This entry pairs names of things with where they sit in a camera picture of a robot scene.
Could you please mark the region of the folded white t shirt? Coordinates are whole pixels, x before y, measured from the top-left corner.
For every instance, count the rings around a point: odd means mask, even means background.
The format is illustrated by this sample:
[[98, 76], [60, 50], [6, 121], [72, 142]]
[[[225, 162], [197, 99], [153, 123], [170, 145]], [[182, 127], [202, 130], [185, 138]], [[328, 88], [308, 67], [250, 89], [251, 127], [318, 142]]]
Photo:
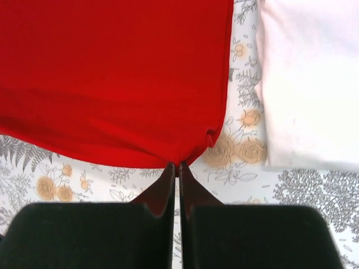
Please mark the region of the folded white t shirt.
[[358, 2], [259, 1], [267, 166], [358, 171]]

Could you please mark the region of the red t shirt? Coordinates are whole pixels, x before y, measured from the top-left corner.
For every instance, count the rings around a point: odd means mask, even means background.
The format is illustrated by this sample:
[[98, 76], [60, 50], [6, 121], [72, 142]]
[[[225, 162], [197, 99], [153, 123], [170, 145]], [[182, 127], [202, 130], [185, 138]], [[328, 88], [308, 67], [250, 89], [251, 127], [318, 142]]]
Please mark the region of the red t shirt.
[[232, 1], [2, 1], [1, 134], [128, 168], [192, 163], [227, 106]]

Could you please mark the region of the floral patterned table mat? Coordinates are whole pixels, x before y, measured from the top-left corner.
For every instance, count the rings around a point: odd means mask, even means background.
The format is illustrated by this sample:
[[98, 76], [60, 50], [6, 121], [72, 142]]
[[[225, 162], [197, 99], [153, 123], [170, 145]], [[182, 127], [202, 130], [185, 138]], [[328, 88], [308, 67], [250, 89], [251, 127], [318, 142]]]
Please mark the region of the floral patterned table mat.
[[[260, 1], [234, 1], [224, 133], [191, 164], [209, 192], [231, 204], [305, 205], [325, 219], [344, 268], [358, 267], [358, 174], [265, 166], [264, 108], [256, 90], [262, 77], [256, 34]], [[159, 169], [133, 169], [77, 161], [1, 136], [1, 233], [32, 202], [129, 202]]]

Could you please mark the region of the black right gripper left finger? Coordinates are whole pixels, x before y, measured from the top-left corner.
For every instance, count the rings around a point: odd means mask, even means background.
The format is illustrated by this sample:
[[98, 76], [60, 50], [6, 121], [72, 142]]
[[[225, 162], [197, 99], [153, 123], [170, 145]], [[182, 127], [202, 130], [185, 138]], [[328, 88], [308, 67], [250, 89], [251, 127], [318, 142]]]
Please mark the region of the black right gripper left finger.
[[171, 268], [176, 167], [128, 203], [32, 203], [1, 239], [2, 268]]

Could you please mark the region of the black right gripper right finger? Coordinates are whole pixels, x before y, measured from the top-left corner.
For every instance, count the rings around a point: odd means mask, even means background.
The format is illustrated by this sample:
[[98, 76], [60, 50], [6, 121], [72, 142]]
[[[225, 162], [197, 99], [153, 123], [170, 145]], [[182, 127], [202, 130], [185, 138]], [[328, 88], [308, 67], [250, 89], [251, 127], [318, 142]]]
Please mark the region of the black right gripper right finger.
[[226, 205], [178, 168], [183, 268], [342, 268], [311, 207]]

